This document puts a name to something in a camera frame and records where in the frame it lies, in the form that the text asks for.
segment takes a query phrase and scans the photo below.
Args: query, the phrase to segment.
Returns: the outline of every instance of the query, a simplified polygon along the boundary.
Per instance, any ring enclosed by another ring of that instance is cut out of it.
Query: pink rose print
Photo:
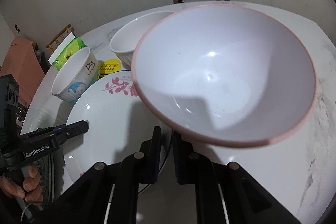
[[[125,82],[125,80],[132,80],[129,76],[122,76],[122,80],[119,77],[112,78],[111,83],[106,83],[105,89],[103,91],[108,90],[110,94],[119,93],[123,91],[124,95],[131,95],[138,97],[138,93],[135,89],[135,86],[132,84],[130,86],[129,82]]]

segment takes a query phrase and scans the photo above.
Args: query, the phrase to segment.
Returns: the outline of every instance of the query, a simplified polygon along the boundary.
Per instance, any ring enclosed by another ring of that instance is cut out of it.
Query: pink covered furniture
[[[19,84],[18,101],[28,107],[44,78],[43,70],[36,58],[30,40],[16,37],[3,61],[0,75],[13,75]]]

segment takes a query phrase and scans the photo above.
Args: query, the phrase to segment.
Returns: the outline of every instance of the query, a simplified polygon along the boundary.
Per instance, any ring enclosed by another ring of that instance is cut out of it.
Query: metal screw
[[[142,153],[142,152],[137,152],[137,153],[134,153],[134,158],[136,158],[136,159],[142,159],[143,157],[145,156],[145,154],[144,153]]]
[[[94,165],[94,168],[95,170],[103,170],[105,167],[105,164],[103,162],[97,162],[95,165]]]
[[[196,152],[194,152],[194,153],[190,153],[189,154],[189,158],[191,159],[191,160],[197,160],[197,159],[199,159],[199,154],[198,153],[196,153]]]
[[[229,167],[233,170],[237,170],[239,168],[239,164],[233,161],[229,163]]]

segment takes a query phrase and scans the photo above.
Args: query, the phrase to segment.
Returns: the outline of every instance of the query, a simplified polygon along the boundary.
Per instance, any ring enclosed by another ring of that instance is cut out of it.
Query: finger
[[[38,174],[39,170],[37,169],[35,164],[29,166],[28,173],[31,178],[35,178]]]
[[[12,180],[8,179],[3,175],[1,177],[1,183],[0,183],[1,189],[3,192],[7,192],[11,195],[17,196],[19,198],[24,198],[25,197],[25,192],[24,190],[18,186],[15,182]]]
[[[34,178],[29,177],[25,179],[25,181],[23,182],[23,188],[27,192],[34,190],[39,185],[40,179],[41,179],[41,175],[39,172],[37,172],[37,175]]]
[[[36,200],[37,202],[43,202],[43,195],[40,195],[40,197]]]
[[[35,202],[39,199],[42,193],[42,186],[38,185],[33,191],[26,194],[25,200],[27,202]]]

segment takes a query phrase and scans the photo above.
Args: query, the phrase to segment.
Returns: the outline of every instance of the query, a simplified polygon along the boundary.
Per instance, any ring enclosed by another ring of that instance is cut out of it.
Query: cartoon character print
[[[76,82],[68,88],[68,91],[70,90],[72,90],[76,95],[81,96],[84,91],[86,91],[86,85],[82,82]]]

